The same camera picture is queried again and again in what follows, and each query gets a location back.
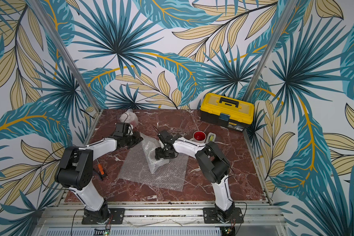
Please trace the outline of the clear bubble wrap sheet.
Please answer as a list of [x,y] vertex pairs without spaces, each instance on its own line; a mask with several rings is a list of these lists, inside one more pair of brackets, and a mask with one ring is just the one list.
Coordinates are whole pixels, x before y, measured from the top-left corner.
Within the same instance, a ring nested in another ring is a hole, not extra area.
[[139,125],[139,120],[137,115],[133,112],[132,109],[128,109],[120,116],[121,123],[128,123],[133,127],[137,127]]
[[143,140],[129,150],[119,178],[182,192],[189,156],[179,154],[175,159],[157,160],[159,141],[144,134],[141,137]]

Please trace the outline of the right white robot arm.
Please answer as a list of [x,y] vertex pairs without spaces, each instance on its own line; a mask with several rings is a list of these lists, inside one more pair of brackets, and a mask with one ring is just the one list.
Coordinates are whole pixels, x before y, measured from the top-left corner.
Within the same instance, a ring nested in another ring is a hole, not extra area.
[[229,215],[235,206],[229,191],[230,162],[214,142],[206,144],[188,140],[181,135],[172,136],[163,130],[157,137],[161,147],[155,149],[155,158],[174,159],[185,154],[197,160],[200,170],[211,182],[215,194],[215,207],[220,213]]

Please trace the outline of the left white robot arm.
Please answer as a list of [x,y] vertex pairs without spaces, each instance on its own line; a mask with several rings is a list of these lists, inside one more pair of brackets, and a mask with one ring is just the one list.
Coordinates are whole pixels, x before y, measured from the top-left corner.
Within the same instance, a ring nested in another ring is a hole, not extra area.
[[99,211],[104,198],[98,193],[91,179],[93,162],[117,149],[128,149],[139,144],[143,138],[128,123],[118,123],[111,136],[84,147],[66,147],[59,162],[55,181],[75,193],[89,211]]

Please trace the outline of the white mug red inside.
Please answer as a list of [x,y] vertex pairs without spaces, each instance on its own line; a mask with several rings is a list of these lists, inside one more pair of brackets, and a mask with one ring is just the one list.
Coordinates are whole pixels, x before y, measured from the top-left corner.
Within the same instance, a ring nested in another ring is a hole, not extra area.
[[195,131],[191,140],[197,143],[205,143],[206,138],[207,135],[203,131]]

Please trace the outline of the small green white box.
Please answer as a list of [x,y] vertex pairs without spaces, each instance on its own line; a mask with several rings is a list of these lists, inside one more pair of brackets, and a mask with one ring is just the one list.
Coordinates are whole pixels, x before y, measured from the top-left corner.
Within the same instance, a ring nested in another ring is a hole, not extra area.
[[205,142],[205,146],[206,147],[216,147],[217,146],[217,143],[215,142],[216,140],[216,134],[210,132],[208,135],[207,135],[207,138],[206,138],[206,142]]

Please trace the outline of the yellow black toolbox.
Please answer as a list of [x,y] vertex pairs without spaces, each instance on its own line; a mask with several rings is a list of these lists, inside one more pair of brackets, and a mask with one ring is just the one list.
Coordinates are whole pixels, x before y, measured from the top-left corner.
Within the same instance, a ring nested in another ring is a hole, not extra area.
[[202,121],[240,132],[253,123],[254,111],[252,103],[215,93],[206,94],[200,107]]

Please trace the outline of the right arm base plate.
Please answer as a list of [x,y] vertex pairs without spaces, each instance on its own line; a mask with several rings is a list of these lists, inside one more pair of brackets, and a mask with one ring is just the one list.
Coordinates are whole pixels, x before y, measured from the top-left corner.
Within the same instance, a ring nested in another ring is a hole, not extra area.
[[233,207],[227,211],[222,211],[218,207],[205,207],[203,218],[205,224],[244,223],[244,214],[239,207]]

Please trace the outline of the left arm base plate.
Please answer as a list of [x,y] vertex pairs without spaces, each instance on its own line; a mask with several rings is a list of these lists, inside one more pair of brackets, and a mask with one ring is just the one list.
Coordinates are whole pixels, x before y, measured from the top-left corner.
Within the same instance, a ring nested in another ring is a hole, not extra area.
[[103,206],[101,210],[84,210],[83,225],[121,225],[124,219],[124,208],[108,208]]

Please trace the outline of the front aluminium rail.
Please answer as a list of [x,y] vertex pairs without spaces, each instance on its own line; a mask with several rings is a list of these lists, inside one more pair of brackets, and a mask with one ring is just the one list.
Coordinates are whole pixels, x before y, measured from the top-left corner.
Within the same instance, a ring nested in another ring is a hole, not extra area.
[[209,223],[204,213],[211,202],[112,203],[115,216],[108,225],[84,225],[80,205],[66,204],[44,211],[34,236],[287,236],[287,222],[278,206],[261,203],[238,204],[244,222]]

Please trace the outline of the left aluminium frame post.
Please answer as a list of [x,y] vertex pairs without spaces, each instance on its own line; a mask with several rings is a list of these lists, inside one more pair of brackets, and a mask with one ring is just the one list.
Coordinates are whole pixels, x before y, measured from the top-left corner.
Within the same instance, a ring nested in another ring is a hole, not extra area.
[[83,79],[78,67],[76,66],[72,56],[68,52],[62,38],[60,37],[58,31],[52,25],[52,20],[47,15],[47,12],[40,1],[30,0],[28,1],[30,7],[35,12],[36,17],[40,21],[40,23],[45,28],[45,31],[50,36],[52,41],[54,42],[56,49],[59,51],[60,55],[64,59],[66,65],[69,67],[70,71],[72,72],[73,76],[77,80],[78,84],[81,87],[81,90],[85,93],[89,103],[94,108],[97,113],[101,112],[99,105],[97,104],[95,98],[93,97],[92,93],[90,92],[85,80]]

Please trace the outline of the aluminium frame post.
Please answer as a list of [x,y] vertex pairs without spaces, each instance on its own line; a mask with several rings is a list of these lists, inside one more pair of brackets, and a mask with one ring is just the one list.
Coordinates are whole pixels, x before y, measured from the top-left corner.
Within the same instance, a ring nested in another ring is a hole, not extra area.
[[255,69],[250,82],[248,83],[247,90],[242,98],[243,101],[247,101],[247,102],[250,101],[252,91],[254,90],[254,88],[257,84],[257,80],[259,79],[259,77],[262,73],[265,63],[266,63],[268,57],[271,55],[279,37],[281,36],[281,34],[284,30],[285,25],[288,23],[288,20],[292,14],[297,2],[298,2],[297,0],[286,2],[286,6],[285,6],[283,12],[281,13],[281,17],[276,22],[275,31],[271,34],[269,42],[265,47],[265,50],[262,54],[259,64],[258,64],[257,68]]
[[52,41],[54,42],[56,49],[59,51],[60,55],[64,59],[66,65],[69,67],[70,71],[72,72],[73,76],[77,80],[78,84],[81,87],[81,90],[85,93],[89,103],[94,108],[97,113],[101,112],[99,105],[97,104],[95,98],[93,97],[92,93],[90,92],[85,80],[83,79],[78,67],[76,66],[72,56],[68,52],[62,38],[60,37],[58,31],[52,25],[52,20],[47,15],[47,12],[40,1],[30,0],[28,1],[30,7],[35,12],[36,17],[40,21],[40,23],[45,28],[45,31],[50,36]]

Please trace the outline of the right aluminium frame post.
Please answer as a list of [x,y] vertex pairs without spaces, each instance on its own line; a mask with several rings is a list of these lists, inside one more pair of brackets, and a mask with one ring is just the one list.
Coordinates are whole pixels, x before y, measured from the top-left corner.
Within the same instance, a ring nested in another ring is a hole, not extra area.
[[298,2],[297,0],[286,2],[286,6],[285,6],[283,12],[281,13],[281,17],[276,22],[275,31],[271,34],[269,42],[265,47],[265,50],[262,54],[259,64],[258,64],[257,68],[255,69],[250,82],[248,83],[247,90],[242,98],[243,101],[247,101],[247,102],[250,101],[252,91],[254,90],[254,88],[257,84],[257,80],[259,79],[259,77],[262,73],[265,63],[266,63],[268,57],[271,55],[279,37],[281,36],[281,34],[284,30],[285,25],[288,23],[288,20],[292,14],[297,2]]

